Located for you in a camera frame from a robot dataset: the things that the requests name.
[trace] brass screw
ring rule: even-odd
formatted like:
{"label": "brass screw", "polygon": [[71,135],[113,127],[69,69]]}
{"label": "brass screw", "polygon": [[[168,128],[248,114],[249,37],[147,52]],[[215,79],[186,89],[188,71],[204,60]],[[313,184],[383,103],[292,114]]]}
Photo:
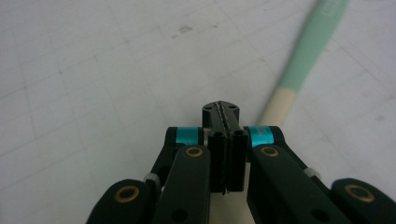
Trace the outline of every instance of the brass screw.
{"label": "brass screw", "polygon": [[189,147],[186,149],[186,154],[189,157],[200,157],[204,152],[198,147]]}
{"label": "brass screw", "polygon": [[263,147],[261,153],[269,157],[277,157],[279,155],[279,151],[273,147]]}
{"label": "brass screw", "polygon": [[135,185],[124,186],[117,190],[114,199],[118,203],[129,203],[137,198],[139,188]]}
{"label": "brass screw", "polygon": [[344,189],[347,194],[364,203],[372,203],[375,200],[374,194],[364,187],[351,184],[346,185]]}

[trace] white surface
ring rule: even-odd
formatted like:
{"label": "white surface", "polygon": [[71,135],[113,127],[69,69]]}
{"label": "white surface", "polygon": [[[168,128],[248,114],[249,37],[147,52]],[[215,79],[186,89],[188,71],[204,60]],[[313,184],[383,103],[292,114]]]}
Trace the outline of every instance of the white surface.
{"label": "white surface", "polygon": [[[254,124],[313,2],[0,1],[0,223],[84,223],[207,103]],[[394,1],[351,0],[285,121],[327,186],[396,199],[395,36]]]}

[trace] blue metallic tape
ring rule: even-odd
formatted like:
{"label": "blue metallic tape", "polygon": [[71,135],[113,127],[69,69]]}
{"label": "blue metallic tape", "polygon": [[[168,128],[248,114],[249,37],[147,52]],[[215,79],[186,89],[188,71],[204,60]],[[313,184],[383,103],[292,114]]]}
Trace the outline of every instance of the blue metallic tape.
{"label": "blue metallic tape", "polygon": [[198,145],[198,127],[177,127],[176,143]]}
{"label": "blue metallic tape", "polygon": [[248,126],[250,131],[251,146],[260,144],[273,144],[274,136],[268,126]]}

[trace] mint green silicone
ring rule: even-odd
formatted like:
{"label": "mint green silicone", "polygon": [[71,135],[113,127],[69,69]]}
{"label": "mint green silicone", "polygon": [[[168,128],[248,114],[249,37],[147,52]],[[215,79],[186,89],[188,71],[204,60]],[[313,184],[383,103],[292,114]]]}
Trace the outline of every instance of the mint green silicone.
{"label": "mint green silicone", "polygon": [[279,86],[298,92],[342,18],[347,0],[318,0],[302,30]]}

